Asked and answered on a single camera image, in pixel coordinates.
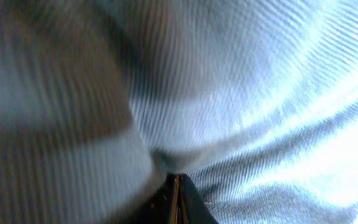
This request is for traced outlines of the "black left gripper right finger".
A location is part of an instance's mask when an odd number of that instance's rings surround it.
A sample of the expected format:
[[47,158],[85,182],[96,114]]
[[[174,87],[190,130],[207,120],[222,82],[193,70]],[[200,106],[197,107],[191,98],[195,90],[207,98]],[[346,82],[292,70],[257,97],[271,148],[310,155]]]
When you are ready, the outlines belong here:
[[179,175],[178,223],[218,224],[195,187],[186,175]]

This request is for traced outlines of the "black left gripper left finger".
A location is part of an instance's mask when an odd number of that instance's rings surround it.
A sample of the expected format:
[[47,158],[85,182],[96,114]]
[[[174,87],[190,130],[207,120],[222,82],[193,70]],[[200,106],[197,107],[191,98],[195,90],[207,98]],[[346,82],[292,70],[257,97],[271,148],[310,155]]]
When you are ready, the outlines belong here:
[[179,175],[169,174],[164,184],[129,219],[130,224],[178,223]]

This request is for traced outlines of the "blue polo shirt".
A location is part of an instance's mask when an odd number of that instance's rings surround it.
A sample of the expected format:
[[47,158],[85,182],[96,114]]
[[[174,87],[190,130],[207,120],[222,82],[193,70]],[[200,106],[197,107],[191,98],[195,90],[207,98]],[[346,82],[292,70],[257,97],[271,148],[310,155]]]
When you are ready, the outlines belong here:
[[358,1],[0,1],[0,223],[358,223]]

